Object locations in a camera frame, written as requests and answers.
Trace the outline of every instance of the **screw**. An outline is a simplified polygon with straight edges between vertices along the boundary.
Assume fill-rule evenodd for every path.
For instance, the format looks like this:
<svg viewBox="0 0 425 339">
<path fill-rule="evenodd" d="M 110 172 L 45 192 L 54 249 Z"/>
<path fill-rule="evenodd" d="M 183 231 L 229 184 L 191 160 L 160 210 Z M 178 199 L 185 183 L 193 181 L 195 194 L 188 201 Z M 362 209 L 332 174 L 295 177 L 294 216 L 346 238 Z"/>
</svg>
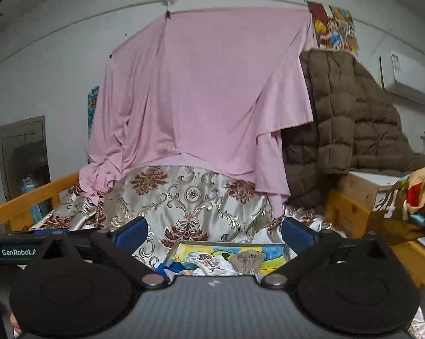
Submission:
<svg viewBox="0 0 425 339">
<path fill-rule="evenodd" d="M 165 279 L 163 278 L 162 275 L 152 273 L 152 274 L 146 274 L 142 278 L 142 283 L 148 287 L 157 287 L 159 285 L 162 285 L 164 280 Z"/>
<path fill-rule="evenodd" d="M 288 282 L 288 278 L 281 274 L 269 274 L 264 278 L 264 282 L 269 286 L 284 286 Z"/>
</svg>

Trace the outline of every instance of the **wooden bed frame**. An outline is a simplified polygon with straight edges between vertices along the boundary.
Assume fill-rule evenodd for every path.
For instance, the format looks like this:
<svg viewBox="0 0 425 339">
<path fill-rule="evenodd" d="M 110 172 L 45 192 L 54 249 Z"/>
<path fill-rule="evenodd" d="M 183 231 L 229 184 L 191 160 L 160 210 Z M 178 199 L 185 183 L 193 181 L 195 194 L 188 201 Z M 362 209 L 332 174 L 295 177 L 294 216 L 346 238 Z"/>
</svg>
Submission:
<svg viewBox="0 0 425 339">
<path fill-rule="evenodd" d="M 60 205 L 59 193 L 76 186 L 78 179 L 79 172 L 76 172 L 1 204 L 0 225 L 9 222 L 13 231 L 29 229 L 33 225 L 30 208 L 48 199 L 52 208 L 56 208 Z"/>
</svg>

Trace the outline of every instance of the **quilted jacket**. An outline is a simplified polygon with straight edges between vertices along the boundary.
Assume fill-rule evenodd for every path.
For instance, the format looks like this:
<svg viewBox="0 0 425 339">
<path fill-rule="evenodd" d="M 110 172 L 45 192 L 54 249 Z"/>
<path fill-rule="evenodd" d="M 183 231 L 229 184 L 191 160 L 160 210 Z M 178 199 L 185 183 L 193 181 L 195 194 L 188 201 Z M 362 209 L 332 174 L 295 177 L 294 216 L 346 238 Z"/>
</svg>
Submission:
<svg viewBox="0 0 425 339">
<path fill-rule="evenodd" d="M 282 130 L 290 205 L 324 204 L 349 170 L 404 176 L 425 167 L 389 95 L 351 54 L 312 49 L 300 60 L 314 122 Z"/>
</svg>

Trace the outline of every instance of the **finger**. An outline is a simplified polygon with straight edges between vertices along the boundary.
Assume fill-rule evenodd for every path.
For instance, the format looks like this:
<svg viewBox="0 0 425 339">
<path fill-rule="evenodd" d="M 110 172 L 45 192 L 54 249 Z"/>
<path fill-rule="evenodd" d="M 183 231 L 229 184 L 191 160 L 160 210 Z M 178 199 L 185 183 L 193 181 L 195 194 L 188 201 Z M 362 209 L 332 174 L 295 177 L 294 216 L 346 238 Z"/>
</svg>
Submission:
<svg viewBox="0 0 425 339">
<path fill-rule="evenodd" d="M 10 315 L 10 321 L 11 321 L 11 323 L 13 325 L 13 328 L 16 331 L 16 333 L 18 333 L 19 335 L 21 335 L 22 334 L 22 330 L 19 327 L 19 324 L 17 323 L 17 320 L 16 320 L 16 318 L 15 318 L 15 316 L 13 314 Z"/>
</svg>

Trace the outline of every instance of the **card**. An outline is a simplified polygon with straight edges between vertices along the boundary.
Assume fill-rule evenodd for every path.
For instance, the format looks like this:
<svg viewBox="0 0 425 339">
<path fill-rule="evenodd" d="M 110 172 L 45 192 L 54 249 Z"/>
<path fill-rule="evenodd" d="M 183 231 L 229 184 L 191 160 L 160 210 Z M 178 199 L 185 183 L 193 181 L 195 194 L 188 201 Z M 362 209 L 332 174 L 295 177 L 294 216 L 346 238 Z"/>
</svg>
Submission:
<svg viewBox="0 0 425 339">
<path fill-rule="evenodd" d="M 209 253 L 198 252 L 195 255 L 193 254 L 190 261 L 211 277 L 226 273 L 226 270 L 220 265 L 220 261 Z"/>
<path fill-rule="evenodd" d="M 230 262 L 239 275 L 255 275 L 264 259 L 266 259 L 264 252 L 246 250 L 233 256 Z"/>
</svg>

